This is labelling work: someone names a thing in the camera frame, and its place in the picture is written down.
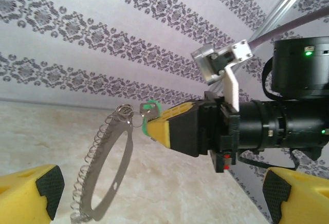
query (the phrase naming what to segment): beige floor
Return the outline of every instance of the beige floor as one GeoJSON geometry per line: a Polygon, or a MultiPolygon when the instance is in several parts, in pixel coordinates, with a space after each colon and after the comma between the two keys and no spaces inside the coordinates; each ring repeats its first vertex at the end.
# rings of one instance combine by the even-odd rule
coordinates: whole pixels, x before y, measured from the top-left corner
{"type": "MultiPolygon", "coordinates": [[[[65,190],[52,223],[69,223],[72,185],[105,111],[0,105],[0,175],[57,164],[65,190]]],[[[119,165],[122,136],[107,158],[94,204],[119,165]]],[[[228,174],[216,174],[208,156],[170,151],[134,131],[134,152],[113,204],[99,223],[268,223],[228,174]]]]}

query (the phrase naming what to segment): screw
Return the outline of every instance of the screw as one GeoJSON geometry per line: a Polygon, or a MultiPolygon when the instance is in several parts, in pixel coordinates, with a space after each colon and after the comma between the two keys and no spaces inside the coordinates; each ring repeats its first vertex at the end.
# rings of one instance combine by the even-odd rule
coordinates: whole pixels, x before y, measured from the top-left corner
{"type": "Polygon", "coordinates": [[[211,58],[212,60],[215,60],[217,57],[218,57],[218,55],[217,55],[216,53],[213,53],[213,54],[211,54],[211,56],[210,56],[210,58],[211,58]]]}

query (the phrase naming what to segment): spring coil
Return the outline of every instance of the spring coil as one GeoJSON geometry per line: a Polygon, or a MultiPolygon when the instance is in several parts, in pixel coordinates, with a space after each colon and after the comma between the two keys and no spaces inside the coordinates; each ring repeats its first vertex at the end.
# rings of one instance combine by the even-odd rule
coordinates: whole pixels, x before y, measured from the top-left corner
{"type": "Polygon", "coordinates": [[[103,153],[103,146],[108,141],[111,134],[111,125],[113,121],[129,122],[133,116],[133,107],[128,104],[120,105],[116,110],[105,119],[105,124],[99,127],[98,132],[94,137],[92,146],[84,158],[85,165],[80,167],[77,180],[74,184],[72,193],[73,202],[70,207],[73,213],[70,215],[72,224],[87,223],[92,218],[85,213],[81,213],[81,198],[83,197],[84,183],[88,179],[88,174],[93,170],[93,164],[98,157],[103,153]]]}

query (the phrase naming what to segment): black strap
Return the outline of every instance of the black strap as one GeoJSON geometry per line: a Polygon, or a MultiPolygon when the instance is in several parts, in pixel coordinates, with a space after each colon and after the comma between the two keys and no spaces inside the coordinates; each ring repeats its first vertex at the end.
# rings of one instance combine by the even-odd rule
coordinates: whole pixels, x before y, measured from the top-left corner
{"type": "Polygon", "coordinates": [[[263,68],[263,72],[262,72],[262,87],[263,87],[263,92],[266,95],[266,97],[269,98],[269,99],[271,99],[271,100],[274,100],[274,101],[283,101],[283,100],[286,100],[286,98],[271,94],[270,92],[267,91],[267,89],[265,87],[266,78],[269,75],[269,73],[272,71],[272,63],[273,63],[273,58],[269,59],[266,62],[264,68],[263,68]]]}
{"type": "Polygon", "coordinates": [[[263,169],[268,169],[269,167],[281,167],[283,169],[289,169],[289,170],[296,170],[300,163],[298,158],[293,154],[294,149],[291,148],[289,149],[289,154],[290,154],[290,158],[293,161],[295,167],[285,167],[285,166],[277,166],[277,165],[272,165],[272,164],[268,164],[265,162],[260,162],[260,161],[255,161],[255,160],[251,160],[251,159],[247,159],[241,156],[242,153],[238,154],[237,160],[240,162],[243,162],[245,164],[251,165],[251,166],[258,166],[261,167],[263,169]]]}

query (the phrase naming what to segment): green rubber band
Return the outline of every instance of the green rubber band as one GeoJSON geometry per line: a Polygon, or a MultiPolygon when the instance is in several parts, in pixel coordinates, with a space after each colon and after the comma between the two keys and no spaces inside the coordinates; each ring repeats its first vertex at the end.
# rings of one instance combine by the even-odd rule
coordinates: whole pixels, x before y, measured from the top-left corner
{"type": "MultiPolygon", "coordinates": [[[[158,101],[156,101],[156,100],[149,100],[147,102],[149,102],[149,103],[155,103],[155,105],[157,105],[157,107],[159,108],[160,113],[162,112],[161,104],[158,101]]],[[[152,108],[152,106],[151,105],[144,105],[144,108],[150,109],[150,108],[152,108]]],[[[150,137],[150,135],[148,133],[148,129],[147,129],[147,124],[148,124],[148,121],[144,119],[143,126],[142,126],[142,131],[143,131],[143,133],[146,136],[150,137]]]]}

